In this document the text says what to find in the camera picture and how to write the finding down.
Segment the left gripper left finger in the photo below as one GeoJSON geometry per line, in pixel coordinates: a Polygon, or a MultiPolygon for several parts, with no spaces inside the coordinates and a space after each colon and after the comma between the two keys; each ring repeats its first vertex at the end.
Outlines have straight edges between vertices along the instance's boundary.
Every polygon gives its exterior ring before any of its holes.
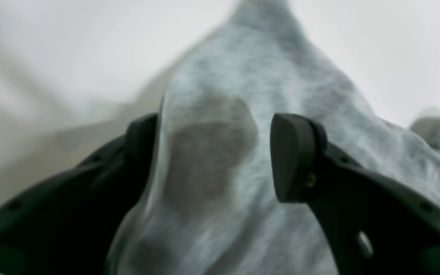
{"type": "Polygon", "coordinates": [[[76,167],[0,206],[0,274],[103,275],[115,233],[140,200],[158,115],[145,115],[76,167]]]}

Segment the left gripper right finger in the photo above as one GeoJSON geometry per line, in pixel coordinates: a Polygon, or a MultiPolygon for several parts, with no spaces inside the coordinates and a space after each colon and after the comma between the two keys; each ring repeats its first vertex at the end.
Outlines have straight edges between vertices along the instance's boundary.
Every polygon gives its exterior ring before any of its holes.
{"type": "Polygon", "coordinates": [[[270,127],[276,198],[307,204],[341,275],[440,275],[440,207],[364,169],[307,117],[277,113],[270,127]]]}

